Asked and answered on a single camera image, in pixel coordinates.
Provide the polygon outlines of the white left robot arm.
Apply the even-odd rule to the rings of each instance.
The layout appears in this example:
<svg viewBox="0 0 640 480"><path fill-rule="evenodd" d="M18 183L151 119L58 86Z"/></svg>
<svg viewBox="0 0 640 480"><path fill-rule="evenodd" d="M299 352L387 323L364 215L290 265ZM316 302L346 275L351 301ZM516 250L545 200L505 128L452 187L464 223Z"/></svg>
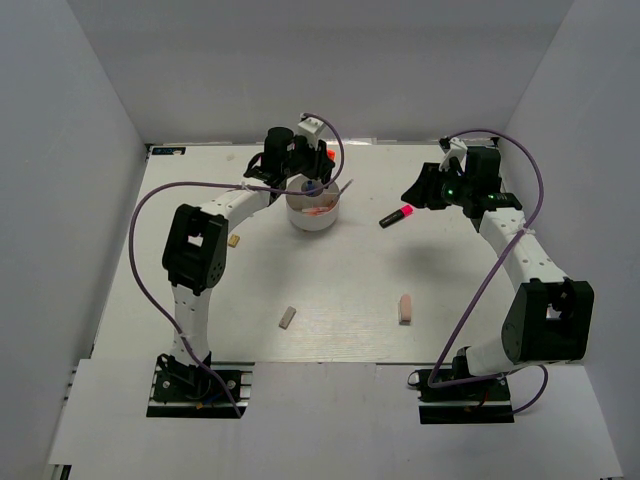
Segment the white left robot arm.
<svg viewBox="0 0 640 480"><path fill-rule="evenodd" d="M268 130L263 151L249 162L245 184L229 187L217 199L176 210L162 256L175 303L174 335L170 355L187 365L177 376L177 387L188 398L199 399L211 387L211 374L198 366L210 364L207 339L210 296L224 273L228 236L253 214L271 206L285 193L289 180L306 178L313 192L332 183L334 158L320 138L326 123L306 117L296 131Z"/></svg>

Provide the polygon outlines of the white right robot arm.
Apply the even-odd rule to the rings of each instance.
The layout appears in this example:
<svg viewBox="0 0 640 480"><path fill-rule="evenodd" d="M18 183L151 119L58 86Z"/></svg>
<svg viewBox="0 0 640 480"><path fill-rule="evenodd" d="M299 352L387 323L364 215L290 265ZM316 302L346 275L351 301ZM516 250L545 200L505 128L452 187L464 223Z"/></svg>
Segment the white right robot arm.
<svg viewBox="0 0 640 480"><path fill-rule="evenodd" d="M443 138L440 162L427 162L403 194L420 209L458 206L493 248L515 297L502 327L490 340L460 349L449 383L461 397L484 391L488 379L529 365L581 360L587 350L595 294L572 280L539 243L517 197L501 189L501 155L494 146L467 146Z"/></svg>

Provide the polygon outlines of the slim orange-red highlighter pen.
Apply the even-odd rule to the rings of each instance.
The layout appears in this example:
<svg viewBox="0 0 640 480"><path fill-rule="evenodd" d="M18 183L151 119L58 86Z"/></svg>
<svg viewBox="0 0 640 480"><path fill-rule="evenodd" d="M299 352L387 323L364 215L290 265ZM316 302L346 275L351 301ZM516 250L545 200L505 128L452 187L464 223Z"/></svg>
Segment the slim orange-red highlighter pen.
<svg viewBox="0 0 640 480"><path fill-rule="evenodd" d="M334 205L335 205L335 202L331 201L327 205L305 208L302 210L302 213L309 216L324 215L329 211L331 211L334 208Z"/></svg>

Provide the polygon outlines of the clear grey pen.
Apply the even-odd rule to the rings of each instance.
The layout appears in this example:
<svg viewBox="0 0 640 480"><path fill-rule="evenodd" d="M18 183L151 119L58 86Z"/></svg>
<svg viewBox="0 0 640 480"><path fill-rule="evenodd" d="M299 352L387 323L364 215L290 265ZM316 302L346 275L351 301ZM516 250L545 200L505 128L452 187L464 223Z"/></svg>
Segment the clear grey pen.
<svg viewBox="0 0 640 480"><path fill-rule="evenodd" d="M332 202L333 204L337 204L339 202L339 200L341 199L343 194L353 184L353 182L354 182L353 178L346 182L346 184L339 190L337 195L334 197L333 202Z"/></svg>

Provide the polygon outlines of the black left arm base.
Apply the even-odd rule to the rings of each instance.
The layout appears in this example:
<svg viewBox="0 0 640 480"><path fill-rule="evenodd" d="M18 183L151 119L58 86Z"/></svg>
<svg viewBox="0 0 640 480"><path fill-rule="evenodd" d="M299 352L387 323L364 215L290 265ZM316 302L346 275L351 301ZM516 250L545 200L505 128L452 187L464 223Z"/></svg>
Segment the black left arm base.
<svg viewBox="0 0 640 480"><path fill-rule="evenodd" d="M239 419L249 404L255 364L212 363L224 386L201 367L156 358L147 418Z"/></svg>

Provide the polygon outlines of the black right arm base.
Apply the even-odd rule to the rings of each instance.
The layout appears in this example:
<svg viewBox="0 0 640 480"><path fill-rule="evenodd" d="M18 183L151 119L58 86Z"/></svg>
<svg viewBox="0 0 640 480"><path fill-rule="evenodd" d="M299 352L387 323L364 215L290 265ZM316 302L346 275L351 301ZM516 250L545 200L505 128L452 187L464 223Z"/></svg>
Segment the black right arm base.
<svg viewBox="0 0 640 480"><path fill-rule="evenodd" d="M487 380L448 388L427 384L430 369L411 372L407 386L418 392L421 425L511 424L514 414L506 380Z"/></svg>

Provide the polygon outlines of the black highlighter pink cap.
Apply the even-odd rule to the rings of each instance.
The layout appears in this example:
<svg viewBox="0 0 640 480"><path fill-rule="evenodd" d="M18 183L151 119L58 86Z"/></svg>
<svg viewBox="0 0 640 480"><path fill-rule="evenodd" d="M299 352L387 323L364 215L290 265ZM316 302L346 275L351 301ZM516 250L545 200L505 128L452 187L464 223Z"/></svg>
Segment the black highlighter pink cap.
<svg viewBox="0 0 640 480"><path fill-rule="evenodd" d="M396 223L398 223L399 221L403 220L404 218L410 216L413 214L413 207L410 205L404 205L401 208L395 210L394 212L388 214L387 216L385 216L384 218L382 218L378 224L381 228L386 229Z"/></svg>

